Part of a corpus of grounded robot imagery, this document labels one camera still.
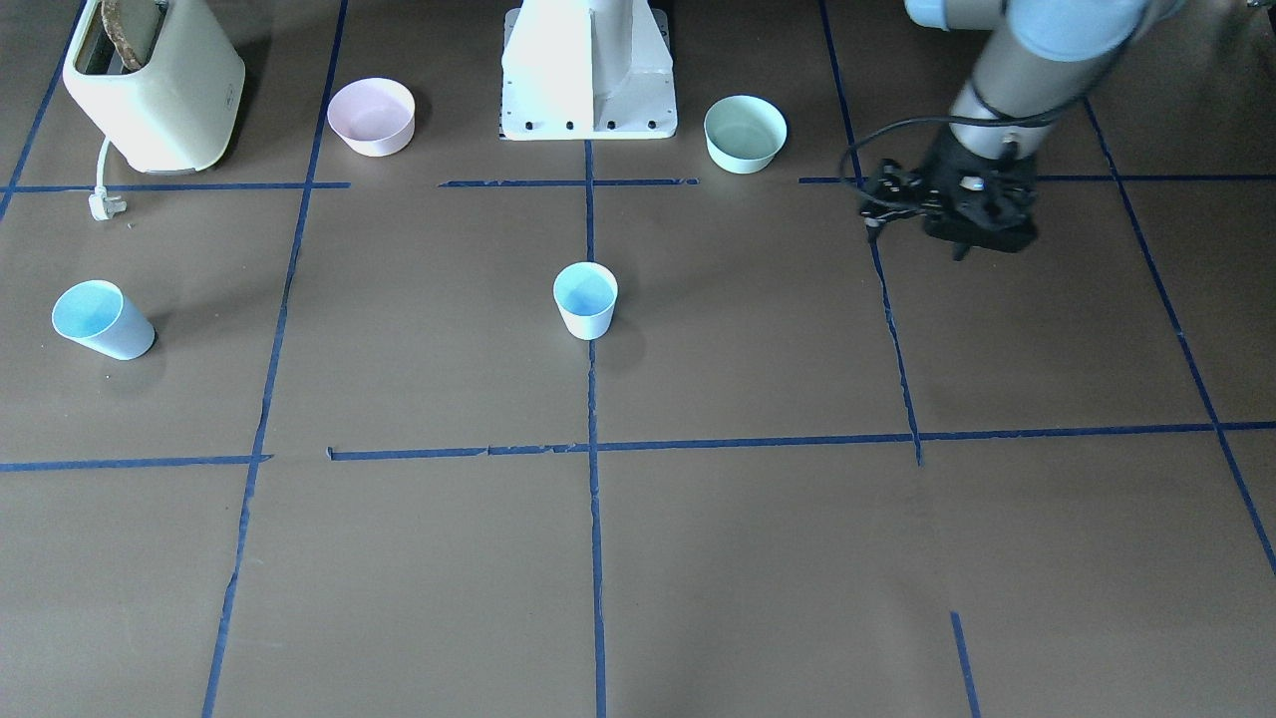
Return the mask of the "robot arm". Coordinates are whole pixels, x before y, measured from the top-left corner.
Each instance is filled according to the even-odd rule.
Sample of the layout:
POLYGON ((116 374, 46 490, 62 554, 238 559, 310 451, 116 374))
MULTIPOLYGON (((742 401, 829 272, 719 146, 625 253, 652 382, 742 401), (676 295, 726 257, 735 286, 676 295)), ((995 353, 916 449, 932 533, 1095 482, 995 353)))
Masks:
POLYGON ((909 1, 914 23, 985 29, 989 40, 916 176, 938 209, 925 232, 961 260, 974 247, 1034 242, 1037 149, 1065 108, 1176 1, 909 1))

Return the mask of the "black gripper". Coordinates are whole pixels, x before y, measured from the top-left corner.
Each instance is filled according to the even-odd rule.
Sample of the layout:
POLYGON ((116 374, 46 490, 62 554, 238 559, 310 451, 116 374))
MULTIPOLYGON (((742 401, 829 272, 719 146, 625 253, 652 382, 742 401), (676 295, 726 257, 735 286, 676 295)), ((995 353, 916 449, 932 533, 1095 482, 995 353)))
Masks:
POLYGON ((1017 150, 1011 143, 997 159, 983 158, 951 129, 931 143, 923 179, 940 209, 923 218, 923 230, 953 244, 953 261, 962 261, 972 247, 1021 251, 1037 238, 1037 159, 1017 158, 1017 150))

